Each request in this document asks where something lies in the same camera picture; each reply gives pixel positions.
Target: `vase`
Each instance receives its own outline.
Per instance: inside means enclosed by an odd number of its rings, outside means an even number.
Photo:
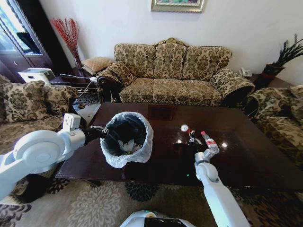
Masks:
[[[74,57],[74,60],[75,60],[75,63],[76,63],[76,67],[78,69],[82,69],[82,63],[81,63],[80,57],[76,56],[76,57]]]
[[[283,69],[285,69],[283,66],[267,64],[263,72],[259,74],[258,78],[254,81],[254,85],[256,86],[255,90],[267,87]]]
[[[69,46],[72,56],[74,57],[74,61],[76,63],[76,67],[78,69],[82,69],[82,63],[78,53],[78,46]]]

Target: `side table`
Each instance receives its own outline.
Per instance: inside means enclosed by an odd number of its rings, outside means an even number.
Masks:
[[[259,74],[252,74],[252,77],[249,77],[247,79],[249,79],[252,83],[257,79]],[[270,84],[268,85],[268,87],[289,87],[292,84],[287,83],[284,80],[281,80],[279,78],[274,78],[273,81],[270,82]]]
[[[50,80],[49,82],[52,85],[66,85],[71,86],[77,89],[79,93],[86,94],[98,94],[102,100],[102,90],[98,89],[96,83],[90,83],[91,75],[85,70],[79,70],[77,68],[73,68],[74,75],[82,78],[70,77],[65,75],[57,76],[55,79]]]

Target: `white wall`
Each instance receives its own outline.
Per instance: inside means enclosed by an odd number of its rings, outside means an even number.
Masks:
[[[230,68],[260,73],[277,60],[284,40],[292,40],[294,33],[303,38],[302,0],[205,1],[203,13],[193,14],[151,12],[150,0],[40,0],[48,18],[79,22],[82,59],[113,59],[116,43],[153,44],[175,37],[189,45],[226,46],[233,51]],[[279,77],[303,84],[303,56],[285,66]]]

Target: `white plastic bag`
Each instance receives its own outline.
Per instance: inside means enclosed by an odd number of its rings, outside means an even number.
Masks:
[[[144,141],[143,146],[135,151],[133,154],[130,155],[120,155],[120,156],[113,156],[110,154],[107,149],[107,143],[105,142],[105,139],[101,139],[101,148],[103,151],[103,154],[106,158],[107,163],[109,163],[112,167],[115,168],[122,168],[126,165],[127,162],[147,162],[152,154],[152,139],[153,139],[153,129],[149,122],[143,117],[142,114],[136,113],[136,112],[122,112],[116,114],[113,119],[107,123],[106,127],[108,125],[111,125],[114,123],[115,119],[118,120],[124,120],[127,115],[136,116],[138,117],[144,124],[146,129],[146,138]]]

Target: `white device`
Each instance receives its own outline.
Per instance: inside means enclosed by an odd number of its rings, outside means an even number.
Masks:
[[[18,73],[26,83],[42,80],[45,84],[50,84],[49,81],[55,79],[53,71],[47,68],[28,68]]]
[[[97,77],[90,77],[89,79],[91,82],[93,82],[95,84],[97,83]]]
[[[63,129],[58,133],[39,130],[23,136],[16,143],[14,150],[0,155],[0,200],[9,195],[16,183],[29,173],[42,173],[55,164],[70,158],[74,151],[96,138],[106,138],[108,129],[95,126],[94,128],[78,129],[80,116],[66,113]],[[183,131],[189,132],[189,145],[198,149],[201,141],[195,138],[195,131],[182,126]],[[201,132],[208,149],[195,153],[196,176],[202,181],[204,194],[214,219],[222,227],[249,227],[248,221],[242,213],[233,195],[225,187],[217,169],[209,159],[219,153],[218,146],[205,132]],[[143,227],[145,222],[179,223],[180,226],[193,227],[186,220],[168,218],[155,211],[143,210],[133,213],[121,227]]]
[[[246,70],[243,67],[239,69],[239,74],[243,77],[252,77],[252,73],[250,70]]]

